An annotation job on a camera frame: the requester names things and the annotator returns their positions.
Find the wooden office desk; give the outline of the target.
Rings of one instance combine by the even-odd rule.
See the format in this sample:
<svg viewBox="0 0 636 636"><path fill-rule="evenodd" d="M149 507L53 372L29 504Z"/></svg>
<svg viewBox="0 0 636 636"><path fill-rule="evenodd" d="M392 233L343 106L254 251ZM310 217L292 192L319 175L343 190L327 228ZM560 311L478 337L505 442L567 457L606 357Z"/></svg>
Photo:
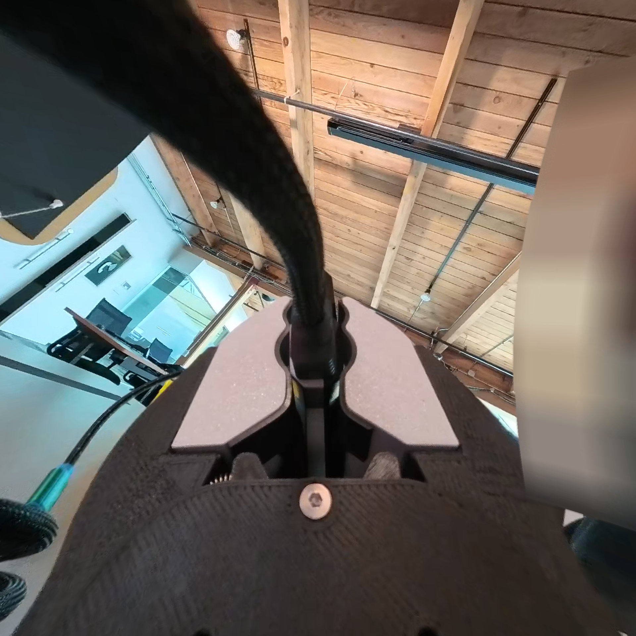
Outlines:
<svg viewBox="0 0 636 636"><path fill-rule="evenodd" d="M141 369L147 370L144 371L145 375L150 377L150 372L152 372L155 376L161 377L163 380L168 380L168 372L164 370L159 365L155 364L151 360L139 355L136 351L134 351L130 346L126 345L122 340L112 336L104 329L99 326L93 324L88 321L86 318L82 317L80 314L70 309L69 307L65 307L65 312L67 312L74 320L78 328L83 331L92 334L92 337L103 342L104 344L110 346L111 348L119 351L125 360L130 359L133 361L133 367L130 369L131 372L135 372L138 375L143 375Z"/></svg>

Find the framed wall picture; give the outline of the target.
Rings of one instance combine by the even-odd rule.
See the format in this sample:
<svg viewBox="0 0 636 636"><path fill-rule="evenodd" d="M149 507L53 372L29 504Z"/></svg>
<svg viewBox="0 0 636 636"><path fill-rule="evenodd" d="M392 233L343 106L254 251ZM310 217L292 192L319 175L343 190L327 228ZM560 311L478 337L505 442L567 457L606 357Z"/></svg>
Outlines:
<svg viewBox="0 0 636 636"><path fill-rule="evenodd" d="M121 245L103 260L92 266L84 277L95 286L100 286L131 259L129 250Z"/></svg>

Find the black door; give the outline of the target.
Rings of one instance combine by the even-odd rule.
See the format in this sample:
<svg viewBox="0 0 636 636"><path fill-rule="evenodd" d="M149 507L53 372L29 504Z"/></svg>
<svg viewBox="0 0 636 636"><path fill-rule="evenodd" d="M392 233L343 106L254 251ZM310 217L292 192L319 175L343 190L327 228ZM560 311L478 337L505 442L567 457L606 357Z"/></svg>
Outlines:
<svg viewBox="0 0 636 636"><path fill-rule="evenodd" d="M98 232L91 235L83 243L70 251L64 257L58 259L35 279L26 283L19 290L1 302L1 321L19 311L28 301L34 298L44 288L60 275L79 264L84 257L98 250L118 232L128 227L133 220L126 214L120 214Z"/></svg>

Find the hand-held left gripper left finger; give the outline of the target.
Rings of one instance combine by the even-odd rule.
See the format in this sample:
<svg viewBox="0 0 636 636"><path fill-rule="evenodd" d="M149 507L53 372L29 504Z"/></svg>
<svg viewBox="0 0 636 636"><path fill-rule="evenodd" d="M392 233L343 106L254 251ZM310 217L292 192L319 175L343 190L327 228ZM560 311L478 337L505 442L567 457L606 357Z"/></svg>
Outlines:
<svg viewBox="0 0 636 636"><path fill-rule="evenodd" d="M218 346L172 441L194 453L281 453L298 440L292 379L281 355L289 297L236 327Z"/></svg>

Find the black panel with wooden rim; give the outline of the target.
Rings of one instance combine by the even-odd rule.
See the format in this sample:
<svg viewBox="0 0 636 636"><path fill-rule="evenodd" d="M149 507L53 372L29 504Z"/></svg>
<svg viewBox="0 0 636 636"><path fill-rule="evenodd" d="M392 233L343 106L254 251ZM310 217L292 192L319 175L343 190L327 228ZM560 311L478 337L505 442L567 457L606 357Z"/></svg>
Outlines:
<svg viewBox="0 0 636 636"><path fill-rule="evenodd" d="M115 182L149 129L1 35L1 238L39 245Z"/></svg>

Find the black office chair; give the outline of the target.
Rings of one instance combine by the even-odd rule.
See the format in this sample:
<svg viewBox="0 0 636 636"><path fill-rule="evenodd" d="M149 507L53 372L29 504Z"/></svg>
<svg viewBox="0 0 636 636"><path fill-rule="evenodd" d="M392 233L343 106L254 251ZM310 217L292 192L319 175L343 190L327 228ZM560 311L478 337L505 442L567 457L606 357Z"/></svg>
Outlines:
<svg viewBox="0 0 636 636"><path fill-rule="evenodd" d="M131 320L106 299L102 299L86 318L91 325L113 338L120 338ZM99 363L104 356L113 352L115 347L106 343L77 319L74 319L74 322L75 328L72 331L47 346L47 355L98 375L117 386L120 385L121 379L111 370L117 362L110 366Z"/></svg>
<svg viewBox="0 0 636 636"><path fill-rule="evenodd" d="M163 345L160 340L154 339L145 352L142 352L140 355L148 363L152 363L158 368L161 368L162 371L159 372L148 366L147 363L141 363L127 356L120 364L123 370L125 370L123 381L132 387L138 387L145 382L152 381L155 378L172 372L174 365L169 363L171 353L172 349Z"/></svg>

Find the black linear ceiling light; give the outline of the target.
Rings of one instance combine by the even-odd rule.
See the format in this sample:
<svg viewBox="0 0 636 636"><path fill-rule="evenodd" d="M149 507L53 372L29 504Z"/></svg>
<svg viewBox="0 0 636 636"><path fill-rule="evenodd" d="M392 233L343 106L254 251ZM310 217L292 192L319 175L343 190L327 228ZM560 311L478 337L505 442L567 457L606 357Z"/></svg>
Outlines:
<svg viewBox="0 0 636 636"><path fill-rule="evenodd" d="M339 139L382 150L446 171L534 195L539 168L452 142L429 139L405 131L384 131L340 118L330 118L327 131Z"/></svg>

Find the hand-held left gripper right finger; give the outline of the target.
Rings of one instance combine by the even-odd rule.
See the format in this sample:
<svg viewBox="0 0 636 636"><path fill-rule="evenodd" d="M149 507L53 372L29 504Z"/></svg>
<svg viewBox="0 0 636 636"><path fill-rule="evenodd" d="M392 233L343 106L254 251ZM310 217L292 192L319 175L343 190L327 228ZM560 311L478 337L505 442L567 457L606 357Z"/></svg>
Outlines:
<svg viewBox="0 0 636 636"><path fill-rule="evenodd" d="M411 340L395 325L344 298L352 357L340 380L352 452L456 450L460 443Z"/></svg>

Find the person's right forearm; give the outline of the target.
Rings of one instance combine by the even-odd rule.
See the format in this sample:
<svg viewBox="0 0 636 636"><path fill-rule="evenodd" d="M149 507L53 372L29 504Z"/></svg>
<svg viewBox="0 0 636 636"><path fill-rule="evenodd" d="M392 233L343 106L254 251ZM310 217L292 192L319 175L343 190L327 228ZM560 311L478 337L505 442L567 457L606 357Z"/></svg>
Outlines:
<svg viewBox="0 0 636 636"><path fill-rule="evenodd" d="M609 599L635 603L635 531L587 517L563 531L594 587Z"/></svg>

